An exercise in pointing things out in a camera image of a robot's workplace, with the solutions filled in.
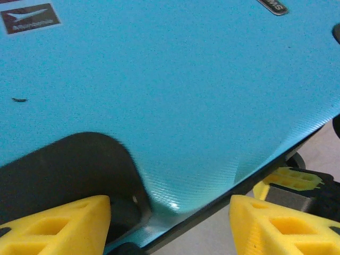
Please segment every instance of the black rubber edge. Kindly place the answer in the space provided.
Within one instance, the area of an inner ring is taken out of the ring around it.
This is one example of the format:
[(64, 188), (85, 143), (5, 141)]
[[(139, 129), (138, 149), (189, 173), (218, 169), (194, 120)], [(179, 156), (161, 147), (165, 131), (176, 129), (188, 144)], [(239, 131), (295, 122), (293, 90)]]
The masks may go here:
[(255, 184), (263, 180), (269, 174), (271, 174), (278, 167), (281, 167), (285, 161), (287, 155), (293, 155), (309, 138), (316, 134), (322, 127), (314, 131), (308, 137), (303, 139), (301, 142), (286, 150), (283, 154), (278, 156), (276, 159), (268, 163), (266, 166), (258, 170), (256, 173), (252, 174), (247, 179), (243, 180), (241, 183), (236, 185), (234, 188), (224, 193), (221, 197), (217, 198), (213, 202), (207, 204), (205, 207), (194, 213), (192, 216), (184, 220), (183, 222), (177, 224), (169, 231), (147, 244), (143, 249), (148, 253), (153, 253), (163, 246), (167, 245), (171, 241), (175, 240), (177, 237), (181, 236), (191, 228), (195, 227), (211, 215), (215, 214), (222, 208), (226, 207), (230, 203), (232, 195), (236, 194), (247, 194), (252, 190)]

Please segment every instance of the textured plastic surface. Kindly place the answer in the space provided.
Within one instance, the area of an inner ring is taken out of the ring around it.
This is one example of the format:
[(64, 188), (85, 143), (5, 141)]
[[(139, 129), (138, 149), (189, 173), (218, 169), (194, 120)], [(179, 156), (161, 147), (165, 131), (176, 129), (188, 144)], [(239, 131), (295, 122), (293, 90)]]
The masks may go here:
[(152, 199), (126, 240), (146, 245), (340, 112), (339, 1), (284, 4), (55, 1), (61, 26), (1, 35), (0, 165), (76, 132), (116, 138)]
[(102, 255), (110, 200), (98, 195), (3, 224), (0, 255)]
[(238, 255), (338, 255), (340, 223), (242, 195), (230, 203)]

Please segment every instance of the gray floor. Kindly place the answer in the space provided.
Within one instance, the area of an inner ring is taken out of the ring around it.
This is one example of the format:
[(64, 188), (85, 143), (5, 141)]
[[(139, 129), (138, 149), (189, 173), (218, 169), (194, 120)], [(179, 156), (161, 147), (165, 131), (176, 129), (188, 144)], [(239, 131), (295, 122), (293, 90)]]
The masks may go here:
[[(340, 182), (339, 152), (340, 139), (334, 133), (331, 122), (299, 150), (307, 169), (330, 173), (338, 182)], [(229, 207), (226, 207), (217, 212), (154, 255), (236, 255), (228, 210)]]

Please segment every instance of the black cutout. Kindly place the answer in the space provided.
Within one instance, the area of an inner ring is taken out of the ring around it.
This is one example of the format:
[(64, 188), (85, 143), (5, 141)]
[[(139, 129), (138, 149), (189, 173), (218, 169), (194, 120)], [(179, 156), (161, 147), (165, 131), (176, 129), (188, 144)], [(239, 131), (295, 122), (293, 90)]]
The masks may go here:
[(10, 227), (3, 227), (0, 228), (0, 238), (2, 238), (5, 234), (7, 234), (12, 229)]
[(337, 233), (338, 235), (340, 235), (340, 227), (329, 227), (331, 230), (333, 230), (335, 233)]
[(340, 23), (333, 27), (332, 34), (335, 40), (340, 44)]

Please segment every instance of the black plastic part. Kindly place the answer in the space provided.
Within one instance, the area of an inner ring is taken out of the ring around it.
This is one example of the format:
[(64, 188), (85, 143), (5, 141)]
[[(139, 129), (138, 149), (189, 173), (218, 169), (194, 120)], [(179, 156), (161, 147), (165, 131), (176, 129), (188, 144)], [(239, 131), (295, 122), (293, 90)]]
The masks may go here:
[(336, 135), (340, 138), (340, 115), (336, 116), (333, 121), (333, 129)]
[(147, 253), (134, 243), (124, 243), (109, 252), (107, 255), (147, 255)]
[(340, 235), (340, 227), (329, 227), (331, 230), (333, 230), (335, 233)]
[(297, 152), (287, 160), (286, 165), (290, 166), (290, 167), (301, 168), (301, 169), (306, 168), (306, 164), (305, 164), (303, 158)]
[(3, 227), (0, 228), (0, 238), (2, 238), (5, 234), (7, 234), (12, 229), (10, 227)]
[(340, 186), (333, 176), (299, 168), (292, 170), (317, 175), (323, 183), (304, 191), (270, 183), (266, 201), (340, 222)]
[(314, 198), (306, 197), (298, 193), (282, 189), (282, 187), (280, 186), (277, 187), (270, 184), (270, 189), (266, 196), (266, 201), (298, 211), (308, 211), (314, 203)]
[(332, 34), (335, 40), (340, 44), (340, 23), (333, 27)]
[(0, 225), (82, 198), (110, 197), (107, 243), (143, 225), (148, 196), (129, 152), (100, 133), (78, 133), (0, 168)]
[(315, 130), (308, 137), (303, 139), (301, 142), (285, 151), (279, 157), (265, 165), (262, 169), (258, 170), (256, 173), (252, 174), (250, 177), (236, 185), (234, 188), (224, 193), (222, 196), (207, 204), (205, 207), (194, 213), (192, 216), (188, 217), (186, 220), (177, 224), (169, 231), (146, 245), (143, 249), (147, 251), (149, 254), (159, 250), (169, 242), (175, 240), (177, 237), (181, 236), (191, 228), (195, 227), (197, 224), (201, 223), (214, 213), (218, 212), (222, 208), (226, 207), (230, 203), (230, 199), (232, 195), (235, 194), (247, 194), (252, 190), (255, 184), (259, 181), (263, 180), (269, 174), (271, 174), (278, 167), (285, 165), (287, 158), (290, 158), (292, 155), (296, 153), (296, 151), (310, 139), (314, 134), (316, 134), (322, 127)]

